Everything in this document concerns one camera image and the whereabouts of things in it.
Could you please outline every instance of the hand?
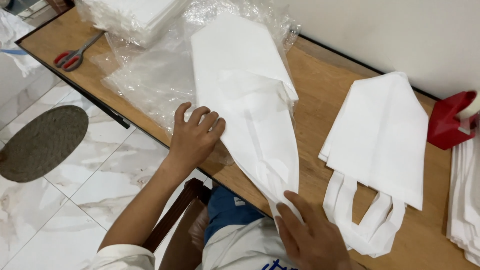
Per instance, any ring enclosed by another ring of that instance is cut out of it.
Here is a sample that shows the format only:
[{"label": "hand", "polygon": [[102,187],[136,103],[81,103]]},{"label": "hand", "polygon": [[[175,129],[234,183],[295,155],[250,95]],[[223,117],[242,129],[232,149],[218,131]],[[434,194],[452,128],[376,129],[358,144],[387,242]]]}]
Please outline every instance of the hand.
[{"label": "hand", "polygon": [[285,191],[285,198],[299,210],[305,225],[283,203],[275,220],[288,257],[299,270],[351,270],[350,257],[338,227],[316,213],[298,194]]},{"label": "hand", "polygon": [[169,166],[175,167],[175,170],[183,175],[186,174],[185,177],[208,158],[215,148],[215,143],[225,130],[225,119],[223,118],[219,118],[217,124],[212,128],[218,118],[218,113],[210,112],[210,109],[205,106],[196,108],[188,122],[185,122],[185,112],[191,105],[190,102],[182,103],[175,112],[170,152],[165,158]]}]

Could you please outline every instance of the finger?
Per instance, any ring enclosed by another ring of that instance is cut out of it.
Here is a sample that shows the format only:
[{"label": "finger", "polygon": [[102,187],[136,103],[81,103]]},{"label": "finger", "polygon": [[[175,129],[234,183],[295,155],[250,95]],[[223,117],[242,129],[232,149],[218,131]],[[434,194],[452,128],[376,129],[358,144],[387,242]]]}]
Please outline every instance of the finger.
[{"label": "finger", "polygon": [[292,234],[288,231],[285,222],[280,216],[276,216],[275,221],[278,225],[278,234],[280,235],[280,239],[282,239],[288,257],[290,257],[291,260],[295,260],[299,256],[299,247],[295,238],[293,238]]},{"label": "finger", "polygon": [[202,115],[209,112],[210,112],[210,109],[205,106],[201,106],[199,108],[194,109],[192,112],[192,115],[190,116],[190,119],[188,120],[188,123],[198,125],[198,123],[200,122],[200,119],[202,118]]},{"label": "finger", "polygon": [[191,102],[185,102],[180,104],[180,106],[175,111],[175,123],[185,123],[185,112],[192,106]]},{"label": "finger", "polygon": [[218,118],[218,113],[216,111],[213,111],[205,116],[203,121],[200,123],[199,127],[205,132],[208,132],[212,127],[212,125],[215,123],[217,118]]},{"label": "finger", "polygon": [[295,241],[299,244],[308,243],[312,237],[308,233],[307,228],[303,226],[297,216],[293,214],[292,209],[284,203],[277,204],[276,209]]},{"label": "finger", "polygon": [[300,195],[289,190],[285,191],[283,195],[298,209],[303,221],[307,223],[313,231],[315,231],[314,228],[320,228],[324,223],[320,220],[312,206],[304,198],[300,197]]},{"label": "finger", "polygon": [[225,119],[220,117],[216,122],[216,125],[208,134],[213,136],[213,140],[217,141],[222,136],[224,131],[225,131]]}]

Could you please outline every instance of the white shirt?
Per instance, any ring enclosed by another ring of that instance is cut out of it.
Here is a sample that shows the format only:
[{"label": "white shirt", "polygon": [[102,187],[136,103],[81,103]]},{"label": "white shirt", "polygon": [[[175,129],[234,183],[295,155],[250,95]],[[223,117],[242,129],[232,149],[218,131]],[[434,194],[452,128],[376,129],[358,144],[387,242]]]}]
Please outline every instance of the white shirt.
[{"label": "white shirt", "polygon": [[[93,270],[155,270],[155,256],[137,245],[110,245],[95,256]],[[269,218],[229,225],[207,242],[197,270],[296,270]]]}]

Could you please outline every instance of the blue shorts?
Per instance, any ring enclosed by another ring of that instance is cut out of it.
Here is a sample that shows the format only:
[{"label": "blue shorts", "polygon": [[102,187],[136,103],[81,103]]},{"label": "blue shorts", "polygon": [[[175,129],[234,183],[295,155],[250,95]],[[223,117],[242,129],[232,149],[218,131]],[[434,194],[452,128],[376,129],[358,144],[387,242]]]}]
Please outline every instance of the blue shorts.
[{"label": "blue shorts", "polygon": [[204,244],[221,228],[228,225],[247,225],[265,216],[252,205],[235,197],[222,186],[212,188],[208,202],[208,226],[205,229]]}]

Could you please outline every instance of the person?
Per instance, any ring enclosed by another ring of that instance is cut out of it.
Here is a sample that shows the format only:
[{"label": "person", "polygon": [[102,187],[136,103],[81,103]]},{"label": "person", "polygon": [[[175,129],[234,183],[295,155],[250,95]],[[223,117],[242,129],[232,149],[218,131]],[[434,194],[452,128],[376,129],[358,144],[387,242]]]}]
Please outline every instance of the person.
[{"label": "person", "polygon": [[[153,270],[154,255],[141,247],[153,230],[167,200],[180,183],[212,153],[225,130],[225,120],[206,107],[191,103],[175,112],[170,152],[150,181],[113,223],[93,259],[95,270]],[[338,228],[298,194],[285,197],[300,211],[304,224],[285,204],[275,223],[252,206],[239,203],[222,187],[212,190],[208,203],[203,270],[357,270]]]}]

